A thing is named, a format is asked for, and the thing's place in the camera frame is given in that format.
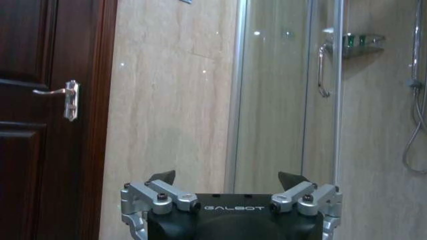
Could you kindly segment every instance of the metal clamp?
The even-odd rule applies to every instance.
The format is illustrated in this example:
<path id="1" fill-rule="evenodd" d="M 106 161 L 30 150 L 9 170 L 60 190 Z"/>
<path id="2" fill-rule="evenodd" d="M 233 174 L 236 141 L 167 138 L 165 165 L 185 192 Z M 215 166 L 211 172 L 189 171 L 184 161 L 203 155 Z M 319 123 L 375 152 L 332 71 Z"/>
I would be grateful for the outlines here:
<path id="1" fill-rule="evenodd" d="M 336 186 L 325 184 L 312 195 L 297 200 L 297 211 L 305 216 L 323 213 L 323 240 L 332 240 L 333 230 L 341 224 L 343 194 Z"/>
<path id="2" fill-rule="evenodd" d="M 148 211 L 152 210 L 157 215 L 168 214 L 172 211 L 172 203 L 179 210 L 191 213 L 196 213 L 201 207 L 196 194 L 183 192 L 161 180 L 126 183 L 120 191 L 120 197 L 121 221 L 129 225 L 130 235 L 136 240 L 148 239 Z"/>
<path id="3" fill-rule="evenodd" d="M 292 210 L 292 205 L 304 196 L 315 191 L 315 184 L 303 181 L 289 190 L 271 196 L 269 210 L 275 213 L 287 213 Z"/>
<path id="4" fill-rule="evenodd" d="M 191 213 L 196 213 L 200 210 L 201 204 L 197 200 L 196 194 L 179 190 L 161 180 L 151 181 L 147 185 L 157 193 L 161 192 L 168 194 L 179 210 Z"/>

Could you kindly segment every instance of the wall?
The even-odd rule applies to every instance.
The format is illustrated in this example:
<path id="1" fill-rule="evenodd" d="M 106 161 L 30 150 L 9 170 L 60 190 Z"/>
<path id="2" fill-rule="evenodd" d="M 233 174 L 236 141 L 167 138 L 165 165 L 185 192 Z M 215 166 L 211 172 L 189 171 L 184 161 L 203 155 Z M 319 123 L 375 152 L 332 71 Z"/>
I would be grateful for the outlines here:
<path id="1" fill-rule="evenodd" d="M 347 2 L 347 31 L 384 35 L 387 43 L 383 53 L 344 61 L 343 240 L 419 240 L 427 236 L 427 177 L 409 174 L 401 164 L 413 129 L 405 81 L 411 78 L 415 8 L 415 0 Z M 409 153 L 417 168 L 427 168 L 425 146 L 427 137 L 420 135 Z"/>
<path id="2" fill-rule="evenodd" d="M 130 239 L 120 189 L 176 169 L 221 192 L 237 0 L 118 0 L 100 239 Z"/>

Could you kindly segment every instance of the silver door handle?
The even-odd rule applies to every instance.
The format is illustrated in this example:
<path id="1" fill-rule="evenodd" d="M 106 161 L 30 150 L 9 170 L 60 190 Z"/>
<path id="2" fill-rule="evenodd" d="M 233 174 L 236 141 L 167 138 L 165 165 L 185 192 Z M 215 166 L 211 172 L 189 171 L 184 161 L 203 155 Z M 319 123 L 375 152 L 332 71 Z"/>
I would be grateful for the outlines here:
<path id="1" fill-rule="evenodd" d="M 56 95 L 56 94 L 65 94 L 65 110 L 64 110 L 64 118 L 72 122 L 77 118 L 78 113 L 78 89 L 80 84 L 76 82 L 76 80 L 70 80 L 65 82 L 65 88 L 61 88 L 54 91 L 40 91 L 40 90 L 32 90 L 34 94 L 38 95 Z"/>
<path id="2" fill-rule="evenodd" d="M 327 44 L 321 44 L 319 48 L 319 55 L 317 55 L 317 87 L 319 87 L 319 93 L 323 98 L 328 98 L 331 96 L 329 91 L 325 90 L 324 84 L 323 84 L 323 78 L 324 78 L 324 56 L 327 51 Z"/>

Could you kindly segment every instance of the beige marble wall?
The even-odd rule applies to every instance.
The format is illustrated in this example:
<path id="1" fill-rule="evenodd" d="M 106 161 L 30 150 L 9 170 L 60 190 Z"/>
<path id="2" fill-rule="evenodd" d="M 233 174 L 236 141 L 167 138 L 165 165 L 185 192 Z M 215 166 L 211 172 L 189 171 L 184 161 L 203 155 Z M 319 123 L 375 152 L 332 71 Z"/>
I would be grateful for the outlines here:
<path id="1" fill-rule="evenodd" d="M 237 193 L 280 192 L 277 172 L 301 172 L 305 24 L 307 1 L 248 1 L 235 176 Z"/>
<path id="2" fill-rule="evenodd" d="M 120 188 L 176 169 L 195 192 L 224 186 L 237 0 L 118 0 L 100 239 L 130 239 Z"/>
<path id="3" fill-rule="evenodd" d="M 409 174 L 401 164 L 413 129 L 405 81 L 415 7 L 415 0 L 347 1 L 347 31 L 381 34 L 387 43 L 381 54 L 344 62 L 341 240 L 427 238 L 427 177 Z M 425 135 L 417 137 L 409 157 L 413 166 L 427 168 Z"/>

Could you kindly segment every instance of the glass shower door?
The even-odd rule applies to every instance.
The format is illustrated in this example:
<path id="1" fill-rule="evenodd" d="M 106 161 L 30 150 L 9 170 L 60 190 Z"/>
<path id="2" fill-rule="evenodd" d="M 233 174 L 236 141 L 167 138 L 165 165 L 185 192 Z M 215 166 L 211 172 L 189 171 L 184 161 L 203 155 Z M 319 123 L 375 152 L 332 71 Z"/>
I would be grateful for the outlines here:
<path id="1" fill-rule="evenodd" d="M 336 181 L 341 110 L 343 1 L 311 1 L 303 175 Z"/>
<path id="2" fill-rule="evenodd" d="M 315 169 L 303 161 L 308 161 L 317 151 L 323 159 L 328 158 L 320 153 L 323 147 L 331 148 L 328 160 L 333 160 L 335 1 L 340 2 L 244 1 L 237 131 L 235 151 L 231 151 L 235 154 L 231 181 L 236 193 L 283 191 L 279 171 L 299 175 L 304 172 L 308 177 L 317 178 Z M 323 79 L 329 96 L 321 97 L 317 52 L 325 40 Z M 319 145 L 317 138 L 323 138 L 319 142 L 331 142 L 331 145 Z"/>

